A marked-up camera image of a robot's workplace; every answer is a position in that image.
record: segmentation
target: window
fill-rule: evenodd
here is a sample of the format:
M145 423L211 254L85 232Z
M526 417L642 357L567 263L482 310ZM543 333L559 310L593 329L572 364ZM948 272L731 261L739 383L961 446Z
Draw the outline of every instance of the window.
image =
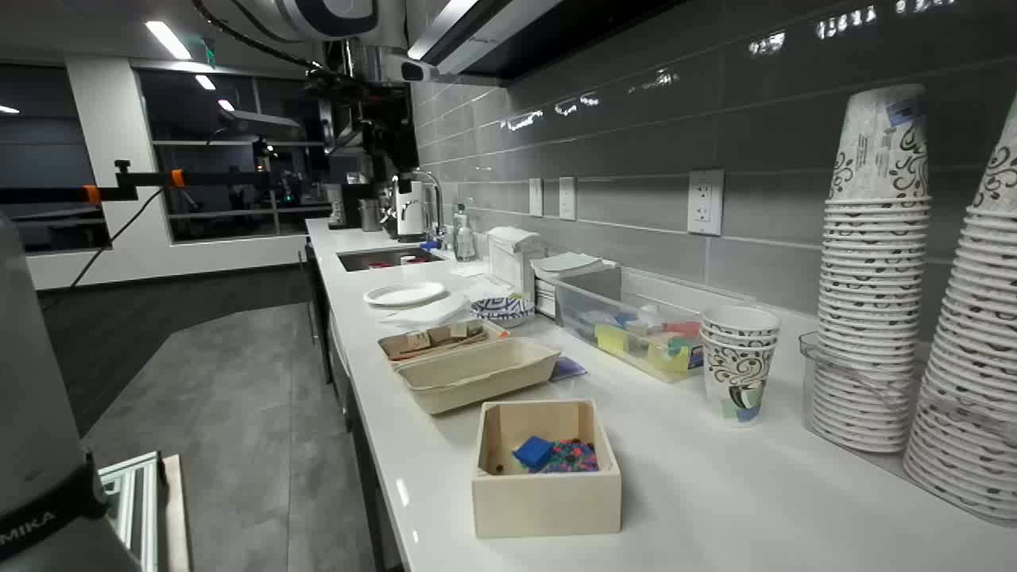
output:
M3 190L93 185L85 136L60 66L0 66L0 211L19 226L25 250L109 243L101 207L3 204Z
M169 193L174 240L293 234L307 217L326 217L321 182L330 165L318 102L295 78L139 73L160 167L240 171L267 167L267 185L187 185Z

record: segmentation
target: sink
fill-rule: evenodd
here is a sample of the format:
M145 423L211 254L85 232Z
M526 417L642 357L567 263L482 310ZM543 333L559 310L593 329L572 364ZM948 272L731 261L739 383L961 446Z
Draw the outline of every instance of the sink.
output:
M434 257L434 254L429 254L429 250L419 250L419 246L340 254L340 263L344 263L348 272L377 269L377 267L432 263L432 261L442 261L442 257Z

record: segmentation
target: wall outlet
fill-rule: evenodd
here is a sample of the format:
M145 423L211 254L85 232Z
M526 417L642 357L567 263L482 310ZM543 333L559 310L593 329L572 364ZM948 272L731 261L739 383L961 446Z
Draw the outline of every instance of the wall outlet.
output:
M559 176L559 220L574 220L574 176Z
M532 176L532 217L543 217L541 176Z
M726 228L726 171L690 175L685 228L692 234L721 234Z

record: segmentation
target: gray floor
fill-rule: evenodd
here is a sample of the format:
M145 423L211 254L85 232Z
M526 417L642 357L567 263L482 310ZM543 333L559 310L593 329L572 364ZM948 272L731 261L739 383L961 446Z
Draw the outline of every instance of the gray floor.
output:
M43 325L57 350L79 433L131 383L182 328L233 310L307 301L301 267L207 272L154 281L43 291Z
M307 306L172 333L85 435L97 462L182 453L197 572L365 572L353 442Z

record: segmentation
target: cardboard box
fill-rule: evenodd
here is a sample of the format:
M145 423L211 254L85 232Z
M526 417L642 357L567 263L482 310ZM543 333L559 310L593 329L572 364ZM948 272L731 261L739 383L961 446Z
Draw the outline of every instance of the cardboard box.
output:
M526 474L512 450L532 435L596 448L593 474ZM473 457L477 536L616 535L622 474L591 400L490 400Z

